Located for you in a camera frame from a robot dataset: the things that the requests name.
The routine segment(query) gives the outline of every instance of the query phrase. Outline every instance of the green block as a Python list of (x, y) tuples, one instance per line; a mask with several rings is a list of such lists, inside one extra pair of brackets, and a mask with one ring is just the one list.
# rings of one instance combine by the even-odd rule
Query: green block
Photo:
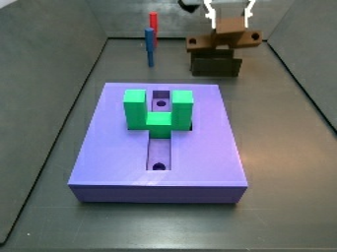
[(187, 131), (191, 128), (194, 94), (191, 91), (172, 92), (172, 130)]
[(172, 91), (172, 103), (194, 103), (194, 93), (191, 91)]
[(146, 128), (150, 131), (150, 138), (170, 139), (171, 138), (171, 112), (148, 112), (146, 120)]
[(130, 130), (148, 130), (150, 138), (170, 139), (171, 131), (188, 131), (191, 127), (194, 94), (172, 91), (172, 111), (150, 112), (146, 106), (146, 90), (126, 90), (124, 111)]
[(126, 123), (130, 130), (146, 129), (146, 90), (126, 90), (124, 93)]
[(146, 102), (146, 90), (126, 90), (124, 102)]

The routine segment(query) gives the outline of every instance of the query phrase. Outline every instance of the brown object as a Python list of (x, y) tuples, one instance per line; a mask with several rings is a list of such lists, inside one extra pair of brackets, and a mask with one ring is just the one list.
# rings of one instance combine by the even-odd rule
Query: brown object
[(247, 31), (242, 17), (217, 20), (217, 28), (210, 35), (186, 38), (187, 52), (199, 49), (215, 49), (219, 45), (229, 48), (258, 46), (262, 42), (261, 31)]
[(233, 49), (202, 49), (191, 53), (194, 76), (237, 77), (242, 59), (234, 59)]

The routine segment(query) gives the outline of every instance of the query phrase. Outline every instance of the gray wall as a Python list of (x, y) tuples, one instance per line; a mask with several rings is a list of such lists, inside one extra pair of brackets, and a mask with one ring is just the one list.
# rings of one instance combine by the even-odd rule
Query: gray wall
[[(159, 36), (162, 37), (184, 37), (211, 31), (211, 23), (205, 18), (205, 9), (199, 8), (194, 14), (190, 14), (180, 9), (176, 0), (87, 1), (110, 37), (143, 37), (143, 29), (148, 26), (150, 11), (158, 12)], [(269, 38), (293, 1), (257, 0), (250, 28), (262, 30), (265, 39)], [(218, 9), (217, 14), (225, 18), (241, 15), (247, 0), (214, 0), (213, 3)]]
[(83, 0), (0, 10), (0, 243), (107, 37)]
[(295, 0), (269, 42), (337, 130), (336, 10), (336, 0)]

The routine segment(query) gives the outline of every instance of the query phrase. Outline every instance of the hole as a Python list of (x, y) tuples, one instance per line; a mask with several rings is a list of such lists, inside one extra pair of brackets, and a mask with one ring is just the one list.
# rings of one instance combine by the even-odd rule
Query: hole
[(164, 106), (166, 102), (163, 100), (156, 101), (156, 106)]
[(158, 162), (152, 165), (152, 170), (166, 170), (166, 166), (163, 163)]
[(170, 91), (152, 91), (152, 98), (168, 98), (170, 99)]
[(190, 44), (196, 44), (196, 40), (194, 38), (190, 38), (188, 43)]
[(258, 40), (258, 39), (259, 39), (259, 34), (258, 34), (258, 33), (253, 33), (253, 34), (251, 34), (251, 38), (253, 38), (254, 40)]

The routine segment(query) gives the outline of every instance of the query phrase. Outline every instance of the purple base plate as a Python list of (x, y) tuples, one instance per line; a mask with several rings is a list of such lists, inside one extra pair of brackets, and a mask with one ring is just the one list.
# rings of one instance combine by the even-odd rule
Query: purple base plate
[[(148, 170), (148, 131), (130, 131), (127, 89), (194, 92), (192, 131), (171, 133), (170, 170)], [(81, 202), (237, 203), (247, 181), (217, 85), (106, 84), (68, 186)]]

